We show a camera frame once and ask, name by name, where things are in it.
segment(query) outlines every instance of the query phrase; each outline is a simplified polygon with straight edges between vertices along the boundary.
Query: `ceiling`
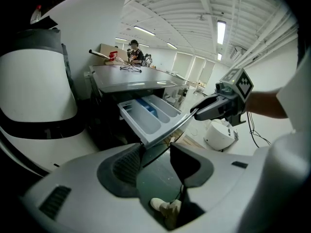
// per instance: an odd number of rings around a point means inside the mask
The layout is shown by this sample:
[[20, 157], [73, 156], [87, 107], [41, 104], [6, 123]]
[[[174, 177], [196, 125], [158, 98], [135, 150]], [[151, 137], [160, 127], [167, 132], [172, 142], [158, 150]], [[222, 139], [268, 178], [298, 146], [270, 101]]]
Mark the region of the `ceiling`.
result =
[[[248, 50], [281, 3], [281, 0], [126, 0], [118, 37], [136, 39], [155, 48], [172, 49], [167, 45], [170, 42], [179, 50], [213, 60], [221, 53], [222, 62], [230, 66], [233, 46]], [[217, 43], [218, 20], [226, 22], [222, 45]], [[155, 36], [134, 26], [152, 31]]]

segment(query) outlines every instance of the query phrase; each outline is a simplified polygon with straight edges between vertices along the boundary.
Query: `ceiling light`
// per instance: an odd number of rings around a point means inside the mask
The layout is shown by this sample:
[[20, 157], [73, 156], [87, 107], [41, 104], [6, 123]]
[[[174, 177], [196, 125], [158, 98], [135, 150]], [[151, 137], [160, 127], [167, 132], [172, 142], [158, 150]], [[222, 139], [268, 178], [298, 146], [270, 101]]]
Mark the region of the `ceiling light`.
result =
[[225, 21], [217, 21], [217, 43], [223, 44], [225, 37]]
[[149, 46], [147, 46], [147, 45], [145, 45], [145, 44], [141, 44], [141, 43], [140, 43], [140, 45], [145, 46], [145, 47], [149, 47]]
[[185, 52], [178, 52], [178, 53], [182, 53], [182, 54], [186, 54], [186, 55], [190, 55], [190, 56], [193, 56], [192, 54], [189, 54], [189, 53], [185, 53]]
[[125, 39], [117, 38], [117, 37], [116, 37], [116, 40], [127, 41], [127, 40], [125, 40]]
[[144, 31], [145, 33], [151, 34], [152, 36], [155, 36], [154, 33], [149, 32], [149, 31], [147, 31], [147, 30], [145, 30], [145, 29], [142, 29], [142, 28], [140, 28], [140, 27], [134, 26], [134, 28], [135, 28], [135, 29], [139, 29], [139, 30], [141, 30], [141, 31]]
[[170, 47], [174, 48], [174, 49], [178, 49], [177, 47], [175, 47], [174, 45], [172, 45], [171, 43], [167, 42], [167, 45], [169, 45]]

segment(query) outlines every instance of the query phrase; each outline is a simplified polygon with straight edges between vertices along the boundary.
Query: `white robot body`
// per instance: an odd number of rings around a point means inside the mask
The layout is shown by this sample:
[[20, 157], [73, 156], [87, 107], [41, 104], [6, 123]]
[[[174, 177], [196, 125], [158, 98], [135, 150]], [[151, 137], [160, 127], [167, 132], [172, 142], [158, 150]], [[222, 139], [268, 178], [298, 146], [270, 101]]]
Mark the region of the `white robot body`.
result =
[[22, 154], [24, 162], [52, 172], [99, 150], [78, 115], [59, 30], [21, 34], [0, 57], [1, 148], [20, 165]]
[[235, 141], [235, 137], [233, 129], [217, 121], [212, 121], [209, 124], [204, 140], [213, 149], [220, 151], [230, 146]]

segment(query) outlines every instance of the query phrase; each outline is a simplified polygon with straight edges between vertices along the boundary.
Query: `cable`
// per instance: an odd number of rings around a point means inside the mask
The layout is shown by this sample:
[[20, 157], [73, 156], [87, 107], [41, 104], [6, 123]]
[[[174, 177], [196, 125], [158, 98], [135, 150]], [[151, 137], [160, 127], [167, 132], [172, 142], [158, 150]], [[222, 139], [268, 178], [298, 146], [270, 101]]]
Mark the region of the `cable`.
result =
[[255, 130], [255, 124], [254, 124], [254, 121], [253, 121], [253, 114], [250, 112], [249, 115], [250, 115], [251, 123], [252, 123], [252, 126], [253, 126], [253, 135], [260, 137], [261, 139], [265, 140], [265, 141], [270, 145], [271, 142], [269, 142], [266, 138], [263, 138], [263, 137]]
[[181, 187], [182, 187], [182, 185], [180, 186], [179, 193], [177, 194], [175, 200], [178, 198], [179, 195], [181, 195]]
[[251, 136], [252, 136], [252, 138], [253, 138], [253, 141], [254, 141], [255, 145], [257, 146], [257, 148], [259, 148], [259, 146], [257, 145], [257, 143], [256, 143], [256, 141], [255, 141], [255, 139], [254, 139], [254, 136], [253, 136], [253, 133], [252, 133], [252, 130], [251, 130], [251, 125], [250, 125], [250, 123], [249, 123], [248, 112], [246, 112], [246, 114], [247, 114], [247, 121], [248, 121], [249, 130], [250, 130], [249, 133], [251, 134]]
[[260, 138], [263, 139], [263, 140], [265, 140], [265, 141], [268, 143], [268, 145], [270, 145], [271, 142], [268, 141], [266, 138], [263, 138], [263, 137], [255, 130], [255, 124], [254, 124], [254, 121], [253, 121], [253, 115], [252, 115], [252, 113], [246, 112], [246, 114], [247, 114], [247, 121], [248, 121], [249, 130], [250, 130], [249, 133], [251, 134], [252, 139], [253, 139], [255, 145], [257, 146], [257, 148], [259, 148], [259, 146], [258, 146], [258, 144], [256, 143], [256, 141], [255, 141], [255, 139], [254, 139], [254, 135], [260, 137]]

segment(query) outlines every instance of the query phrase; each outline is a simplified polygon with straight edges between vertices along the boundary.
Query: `red object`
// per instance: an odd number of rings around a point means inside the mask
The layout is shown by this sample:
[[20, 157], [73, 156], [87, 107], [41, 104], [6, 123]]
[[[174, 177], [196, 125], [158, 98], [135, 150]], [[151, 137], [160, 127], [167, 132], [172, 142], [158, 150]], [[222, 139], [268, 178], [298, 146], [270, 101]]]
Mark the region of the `red object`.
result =
[[30, 18], [30, 24], [34, 24], [41, 19], [41, 5], [37, 5], [35, 11]]
[[109, 58], [110, 58], [109, 61], [114, 61], [117, 56], [118, 56], [118, 51], [110, 52], [110, 54], [109, 54]]

